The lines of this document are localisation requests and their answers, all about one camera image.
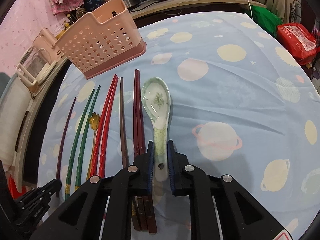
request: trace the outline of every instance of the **metal screw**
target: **metal screw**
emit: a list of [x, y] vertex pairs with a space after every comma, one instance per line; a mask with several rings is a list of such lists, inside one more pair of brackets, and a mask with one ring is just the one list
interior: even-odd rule
[[137, 166], [131, 165], [131, 166], [128, 167], [128, 171], [129, 172], [136, 172], [137, 170], [138, 170]]
[[232, 181], [232, 177], [230, 175], [224, 175], [222, 177], [222, 179], [225, 181], [225, 182], [231, 182]]
[[186, 165], [186, 166], [184, 167], [184, 169], [185, 169], [186, 171], [194, 171], [194, 170], [195, 170], [194, 166], [192, 166], [192, 165]]
[[93, 176], [90, 178], [91, 183], [97, 183], [99, 180], [100, 180], [100, 178], [98, 176]]

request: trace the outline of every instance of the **pair of green chopsticks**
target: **pair of green chopsticks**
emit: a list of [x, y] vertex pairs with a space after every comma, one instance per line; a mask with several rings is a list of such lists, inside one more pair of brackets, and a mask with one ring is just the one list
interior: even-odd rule
[[[84, 149], [85, 149], [85, 143], [86, 143], [86, 139], [87, 139], [87, 135], [88, 135], [88, 129], [89, 129], [89, 119], [92, 115], [93, 112], [93, 108], [94, 105], [96, 103], [99, 91], [100, 91], [100, 87], [98, 86], [97, 92], [94, 96], [93, 102], [91, 104], [90, 110], [89, 110], [89, 114], [88, 114], [88, 118], [84, 127], [84, 132], [82, 135], [82, 141], [81, 141], [81, 145], [80, 145], [80, 153], [79, 153], [79, 157], [78, 157], [78, 166], [77, 166], [77, 171], [76, 171], [76, 188], [75, 190], [77, 190], [80, 186], [81, 186], [81, 174], [82, 174], [82, 163], [83, 163], [83, 156], [84, 156]], [[70, 155], [70, 159], [69, 159], [69, 166], [68, 166], [68, 173], [67, 173], [67, 179], [66, 179], [66, 189], [65, 189], [65, 200], [68, 199], [68, 197], [70, 196], [70, 184], [71, 184], [71, 175], [72, 175], [72, 168], [73, 168], [73, 162], [75, 160], [75, 155], [76, 155], [76, 148], [78, 145], [78, 140], [79, 140], [79, 136], [80, 136], [80, 132], [82, 129], [82, 125], [84, 122], [84, 118], [85, 115], [88, 111], [91, 99], [93, 97], [93, 94], [95, 92], [95, 89], [92, 90], [91, 95], [87, 101], [87, 104], [84, 108], [84, 111], [82, 113], [81, 119], [80, 119], [80, 123], [76, 132], [76, 136], [75, 139], [73, 141], [73, 145], [72, 145], [72, 149], [71, 149], [71, 155]]]

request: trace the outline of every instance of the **basket base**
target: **basket base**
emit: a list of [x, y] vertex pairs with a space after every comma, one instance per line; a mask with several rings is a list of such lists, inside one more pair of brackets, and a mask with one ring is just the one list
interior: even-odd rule
[[83, 72], [85, 79], [93, 78], [93, 77], [100, 75], [110, 69], [113, 69], [114, 67], [117, 67], [117, 66], [119, 66], [129, 60], [132, 60], [136, 57], [139, 57], [143, 53], [146, 52], [146, 49], [147, 49], [147, 44], [141, 38], [141, 41], [137, 46], [113, 57], [110, 60], [107, 60], [106, 62], [104, 62], [104, 63], [86, 71], [86, 72]]

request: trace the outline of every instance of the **pink plastic container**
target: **pink plastic container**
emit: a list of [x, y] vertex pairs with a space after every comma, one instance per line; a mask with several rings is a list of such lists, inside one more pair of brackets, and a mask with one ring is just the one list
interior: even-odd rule
[[147, 47], [122, 0], [86, 13], [56, 45], [86, 79], [142, 55]]

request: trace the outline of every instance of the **green plastic bag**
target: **green plastic bag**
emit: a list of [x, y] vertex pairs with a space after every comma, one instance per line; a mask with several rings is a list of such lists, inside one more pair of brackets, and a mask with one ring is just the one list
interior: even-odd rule
[[[277, 38], [277, 26], [282, 24], [282, 20], [266, 8], [252, 5], [251, 9], [255, 23], [271, 36]], [[245, 13], [251, 17], [250, 11], [246, 11]]]

